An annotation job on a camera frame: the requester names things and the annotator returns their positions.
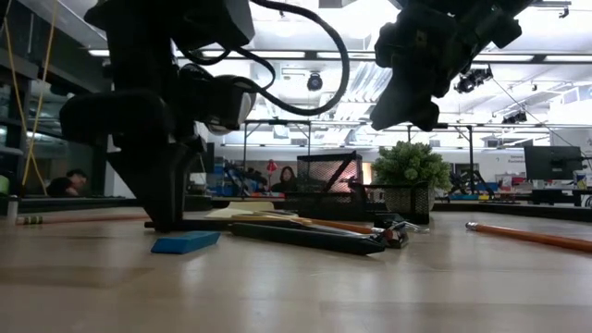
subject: green plant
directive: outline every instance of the green plant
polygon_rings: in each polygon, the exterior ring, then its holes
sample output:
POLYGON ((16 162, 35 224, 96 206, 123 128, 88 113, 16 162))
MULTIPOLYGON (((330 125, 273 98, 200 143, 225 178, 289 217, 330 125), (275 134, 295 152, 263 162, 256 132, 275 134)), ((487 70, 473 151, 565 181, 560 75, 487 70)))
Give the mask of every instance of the green plant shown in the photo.
POLYGON ((380 148, 372 165, 379 185, 414 185, 427 181, 434 189, 449 190, 450 165, 427 144, 397 142, 392 149, 380 148))

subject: dark hair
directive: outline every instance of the dark hair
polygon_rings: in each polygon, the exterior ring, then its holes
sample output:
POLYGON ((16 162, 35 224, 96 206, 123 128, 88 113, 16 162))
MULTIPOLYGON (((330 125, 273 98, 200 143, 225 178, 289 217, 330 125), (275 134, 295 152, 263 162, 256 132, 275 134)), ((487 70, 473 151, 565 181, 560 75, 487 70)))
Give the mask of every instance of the dark hair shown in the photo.
POLYGON ((280 182, 285 182, 285 180, 284 180, 284 171, 286 171, 286 170, 288 170, 290 172, 290 175, 291 175, 290 180, 288 180, 288 181, 295 181, 296 180, 296 175, 294 174, 294 170, 292 170, 292 168, 290 166, 284 166, 281 169, 281 172, 279 173, 279 181, 280 182))
POLYGON ((81 176, 82 178, 88 178, 88 176, 86 176, 86 173, 84 173, 84 171, 82 171, 82 169, 73 169, 73 170, 69 170, 68 173, 66 174, 66 177, 72 177, 74 175, 78 175, 81 176))

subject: man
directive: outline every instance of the man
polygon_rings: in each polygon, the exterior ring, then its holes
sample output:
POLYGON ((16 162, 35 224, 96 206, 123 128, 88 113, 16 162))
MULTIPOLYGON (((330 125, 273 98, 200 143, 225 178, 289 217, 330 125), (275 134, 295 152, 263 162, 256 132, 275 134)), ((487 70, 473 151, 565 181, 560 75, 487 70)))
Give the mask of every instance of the man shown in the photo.
POLYGON ((52 180, 47 194, 52 197, 79 196, 79 190, 86 184, 87 176, 80 169, 70 170, 65 177, 52 180))

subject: blue eraser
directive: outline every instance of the blue eraser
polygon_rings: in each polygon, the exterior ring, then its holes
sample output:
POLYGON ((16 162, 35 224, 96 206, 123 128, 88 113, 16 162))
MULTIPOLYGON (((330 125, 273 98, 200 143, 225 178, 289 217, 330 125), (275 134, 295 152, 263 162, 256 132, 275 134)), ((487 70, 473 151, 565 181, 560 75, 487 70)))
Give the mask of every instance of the blue eraser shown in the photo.
POLYGON ((177 237, 161 237, 152 247, 152 253, 184 254, 214 245, 220 238, 219 232, 192 231, 177 237))

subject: person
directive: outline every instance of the person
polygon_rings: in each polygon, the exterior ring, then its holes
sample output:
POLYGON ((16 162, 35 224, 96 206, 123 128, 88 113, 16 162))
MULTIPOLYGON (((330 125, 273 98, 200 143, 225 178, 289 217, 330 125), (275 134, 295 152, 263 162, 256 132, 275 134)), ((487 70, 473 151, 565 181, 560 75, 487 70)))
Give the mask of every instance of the person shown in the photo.
POLYGON ((87 179, 84 171, 70 170, 65 177, 52 180, 47 187, 47 194, 52 197, 80 196, 79 191, 84 187, 87 179))
POLYGON ((294 176, 294 170, 291 167, 284 166, 281 169, 279 183, 272 186, 271 191, 280 193, 296 191, 296 176, 294 176))

